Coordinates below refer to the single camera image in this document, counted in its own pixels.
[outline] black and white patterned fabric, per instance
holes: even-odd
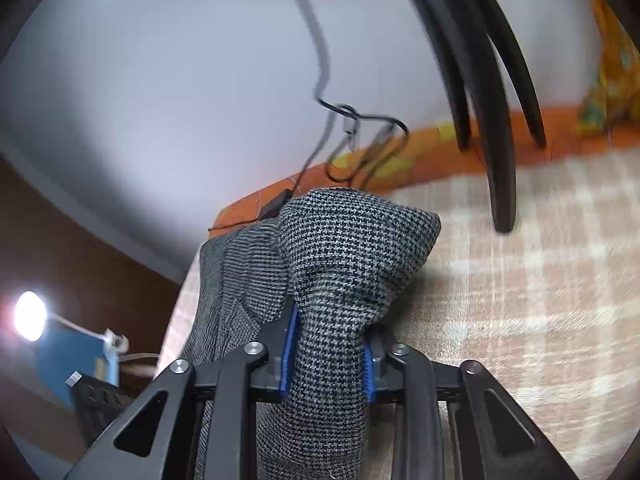
[[[355,479],[366,443],[363,332],[425,263],[437,215],[353,189],[317,189],[277,219],[207,242],[198,312],[183,357],[224,357],[276,319],[287,291],[300,314],[289,397],[258,410],[259,473],[268,480]],[[200,437],[196,473],[210,408]]]

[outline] black wire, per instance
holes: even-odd
[[[323,95],[329,83],[329,75],[330,75],[329,51],[326,46],[326,40],[324,38],[324,34],[322,33],[322,27],[318,22],[318,17],[316,16],[316,13],[311,4],[311,0],[295,0],[295,1],[296,1],[296,5],[298,6],[298,9],[300,10],[300,14],[302,14],[302,17],[305,20],[306,27],[309,30],[309,34],[311,35],[311,39],[313,41],[314,48],[316,50],[316,55],[318,56],[318,65],[319,65],[320,71],[318,75],[318,81],[316,82],[316,86],[314,87],[314,99],[324,108],[327,108],[330,112],[326,120],[322,137],[320,138],[318,145],[314,149],[312,156],[309,157],[309,159],[307,159],[307,161],[305,162],[305,165],[302,167],[302,170],[298,175],[296,186],[294,187],[293,191],[295,192],[296,188],[298,187],[298,184],[300,183],[300,180],[302,179],[302,176],[308,169],[308,166],[311,164],[313,159],[316,157],[316,155],[320,152],[320,150],[322,150],[322,148],[326,144],[328,136],[331,133],[335,114],[338,114],[345,118],[353,120],[354,125],[352,130],[348,132],[349,135],[343,140],[343,142],[341,142],[338,145],[338,147],[335,150],[332,151],[331,155],[329,156],[329,159],[324,165],[324,172],[332,182],[336,182],[336,183],[347,182],[348,185],[351,186],[353,179],[357,176],[357,174],[367,164],[372,163],[374,160],[376,160],[380,156],[382,152],[384,152],[386,146],[389,144],[389,142],[391,142],[391,140],[394,137],[394,131],[396,127],[400,128],[404,133],[401,142],[398,143],[398,146],[395,149],[393,149],[391,152],[389,152],[386,156],[378,160],[372,166],[369,173],[360,184],[360,188],[364,189],[364,187],[367,185],[367,182],[373,176],[373,174],[376,173],[378,168],[383,164],[385,164],[390,158],[392,158],[393,156],[396,156],[398,153],[400,153],[404,149],[404,147],[406,146],[409,140],[409,129],[406,127],[406,125],[402,121],[399,121],[395,117],[381,116],[381,115],[361,115],[355,110],[355,108],[351,106],[332,105],[324,100]],[[345,178],[337,178],[331,174],[329,168],[333,165],[333,161],[335,157],[342,151],[342,149],[345,147],[347,142],[350,139],[356,138],[356,136],[358,135],[361,121],[383,121],[386,124],[384,124],[380,128],[373,142],[363,154],[355,170],[353,170],[353,172]]]

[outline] plaid tablecloth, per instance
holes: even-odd
[[[494,232],[486,178],[396,190],[442,232],[392,310],[398,338],[430,358],[482,361],[580,478],[606,478],[640,426],[640,150],[520,170],[518,219]],[[197,309],[196,256],[158,369]],[[363,477],[390,474],[388,410],[371,427]]]

